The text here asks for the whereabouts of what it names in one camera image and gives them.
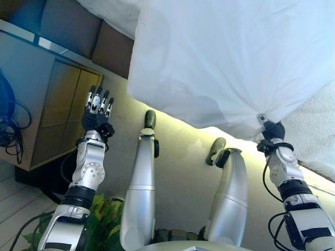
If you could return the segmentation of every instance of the wire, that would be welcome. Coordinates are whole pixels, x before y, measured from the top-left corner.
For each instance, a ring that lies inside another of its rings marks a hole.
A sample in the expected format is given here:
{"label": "wire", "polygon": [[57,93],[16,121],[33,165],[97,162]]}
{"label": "wire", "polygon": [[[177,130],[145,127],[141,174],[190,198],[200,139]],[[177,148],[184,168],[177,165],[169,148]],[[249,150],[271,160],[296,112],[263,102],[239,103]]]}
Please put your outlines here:
{"label": "wire", "polygon": [[269,194],[271,194],[276,200],[280,201],[281,203],[283,203],[283,200],[281,200],[280,198],[278,198],[276,195],[274,195],[269,188],[267,187],[266,183],[265,183],[265,173],[266,173],[266,169],[269,166],[270,160],[272,159],[273,155],[270,155],[269,159],[266,162],[266,165],[264,167],[264,171],[263,171],[263,185],[265,187],[265,189],[269,192]]}
{"label": "wire", "polygon": [[10,246],[9,251],[13,251],[13,250],[14,250],[14,247],[15,247],[15,245],[16,245],[16,243],[17,243],[17,240],[19,239],[20,234],[21,234],[22,231],[26,228],[26,226],[28,226],[31,222],[33,222],[34,220],[36,220],[36,219],[38,219],[38,218],[41,218],[41,217],[43,217],[43,216],[47,216],[47,215],[51,215],[51,214],[53,214],[53,213],[54,213],[54,210],[51,211],[51,212],[48,212],[48,213],[42,213],[42,214],[40,214],[40,215],[38,215],[38,216],[35,216],[35,217],[31,218],[29,221],[27,221],[27,222],[20,228],[20,230],[17,232],[17,234],[16,234],[16,236],[15,236],[15,239],[13,240],[13,243],[12,243],[12,245]]}
{"label": "wire", "polygon": [[31,241],[31,248],[32,248],[32,251],[35,251],[35,235],[36,235],[36,232],[37,232],[37,229],[46,221],[50,221],[51,217],[48,217],[42,221],[40,221],[36,228],[33,230],[33,233],[32,233],[32,241]]}
{"label": "wire", "polygon": [[[22,108],[25,109],[25,111],[28,114],[29,122],[26,126],[20,127],[18,125],[18,122],[15,119],[9,118],[6,114],[0,115],[0,138],[2,139],[0,142],[0,146],[5,148],[5,152],[9,155],[16,155],[16,161],[18,164],[21,164],[22,162],[22,155],[24,152],[24,146],[23,146],[23,139],[21,131],[22,129],[26,129],[31,125],[31,114],[29,112],[28,107],[23,104],[19,100],[15,101],[9,101],[13,102]],[[11,152],[9,151],[9,148],[15,147],[15,151]]]}
{"label": "wire", "polygon": [[64,173],[64,163],[69,159],[69,157],[74,154],[76,152],[76,149],[73,150],[71,153],[69,153],[62,161],[62,164],[61,164],[61,167],[60,167],[60,171],[61,171],[61,176],[62,178],[68,182],[68,183],[71,183],[71,181],[66,177],[65,173]]}
{"label": "wire", "polygon": [[272,217],[269,219],[269,222],[268,222],[268,224],[267,224],[267,229],[268,229],[270,235],[271,235],[272,238],[273,238],[273,242],[274,242],[274,245],[276,246],[276,248],[278,248],[278,249],[281,250],[281,251],[292,251],[291,249],[287,248],[287,247],[284,246],[280,241],[277,240],[279,231],[280,231],[280,229],[281,229],[281,227],[282,227],[282,225],[283,225],[283,223],[284,223],[284,219],[282,219],[282,221],[280,222],[280,224],[279,224],[279,226],[278,226],[278,228],[277,228],[277,230],[276,230],[275,235],[273,235],[272,230],[271,230],[271,223],[272,223],[272,221],[273,221],[275,218],[277,218],[278,216],[280,216],[280,215],[284,215],[284,214],[286,214],[286,212],[278,213],[278,214],[272,216]]}
{"label": "wire", "polygon": [[22,108],[25,109],[25,111],[27,112],[28,117],[29,117],[29,122],[28,122],[28,124],[26,126],[24,126],[24,127],[18,127],[18,129],[26,129],[26,128],[28,128],[31,125],[31,114],[29,112],[29,108],[25,104],[23,104],[21,101],[19,101],[19,100],[15,100],[14,102],[10,100],[9,102],[15,103],[15,104],[17,104],[17,105],[19,105],[19,106],[21,106]]}

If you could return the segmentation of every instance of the silver metal casing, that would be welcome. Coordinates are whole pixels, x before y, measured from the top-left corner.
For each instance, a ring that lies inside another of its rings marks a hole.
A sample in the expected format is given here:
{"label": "silver metal casing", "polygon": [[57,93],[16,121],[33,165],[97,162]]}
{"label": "silver metal casing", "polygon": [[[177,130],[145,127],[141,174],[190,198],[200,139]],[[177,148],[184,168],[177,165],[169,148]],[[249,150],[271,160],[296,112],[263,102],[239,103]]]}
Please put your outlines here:
{"label": "silver metal casing", "polygon": [[222,170],[204,237],[210,242],[240,246],[247,220],[247,170],[240,150],[226,151],[230,154]]}
{"label": "silver metal casing", "polygon": [[155,224],[154,134],[141,131],[129,188],[122,211],[120,242],[127,250],[148,245]]}

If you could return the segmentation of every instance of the white floor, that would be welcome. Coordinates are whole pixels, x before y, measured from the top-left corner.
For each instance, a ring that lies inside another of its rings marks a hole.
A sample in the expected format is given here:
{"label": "white floor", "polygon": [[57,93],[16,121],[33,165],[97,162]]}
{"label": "white floor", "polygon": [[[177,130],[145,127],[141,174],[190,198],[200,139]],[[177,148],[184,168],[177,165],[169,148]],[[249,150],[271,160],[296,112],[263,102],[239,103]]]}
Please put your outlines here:
{"label": "white floor", "polygon": [[[0,159],[0,251],[8,251],[20,227],[32,217],[56,208],[40,189],[15,181],[14,166]],[[28,225],[23,235],[32,233],[38,220]],[[21,251],[29,244],[21,236],[14,248]]]}

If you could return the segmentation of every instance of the white sheet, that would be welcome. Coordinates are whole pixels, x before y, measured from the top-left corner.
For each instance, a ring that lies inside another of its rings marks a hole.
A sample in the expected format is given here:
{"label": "white sheet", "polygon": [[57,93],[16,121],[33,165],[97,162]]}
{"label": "white sheet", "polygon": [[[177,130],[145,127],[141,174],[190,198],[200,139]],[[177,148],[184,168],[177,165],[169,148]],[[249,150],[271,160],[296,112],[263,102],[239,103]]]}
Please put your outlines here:
{"label": "white sheet", "polygon": [[122,34],[135,38],[142,0],[77,0],[95,16]]}
{"label": "white sheet", "polygon": [[128,92],[237,138],[279,121],[335,76],[333,1],[144,1]]}

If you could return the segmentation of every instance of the robotic hand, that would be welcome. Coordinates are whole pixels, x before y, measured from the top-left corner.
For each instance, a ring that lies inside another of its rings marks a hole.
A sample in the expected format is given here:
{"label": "robotic hand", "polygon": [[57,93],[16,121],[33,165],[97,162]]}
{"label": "robotic hand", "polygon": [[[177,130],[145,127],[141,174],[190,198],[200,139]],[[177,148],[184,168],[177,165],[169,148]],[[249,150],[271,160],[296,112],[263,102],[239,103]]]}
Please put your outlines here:
{"label": "robotic hand", "polygon": [[293,147],[283,142],[283,125],[269,121],[264,115],[259,116],[259,121],[264,126],[265,139],[257,149],[265,153],[270,179],[281,194],[279,200],[286,211],[284,221],[291,244],[299,250],[335,250],[335,225],[305,183]]}
{"label": "robotic hand", "polygon": [[104,180],[103,160],[107,139],[114,134],[108,123],[114,99],[106,107],[109,92],[101,99],[100,86],[94,96],[92,86],[86,100],[82,116],[82,126],[86,131],[77,141],[77,167],[72,183],[61,204],[57,206],[40,242],[38,250],[81,251],[84,249],[87,228],[86,220],[90,214],[93,197],[98,185]]}

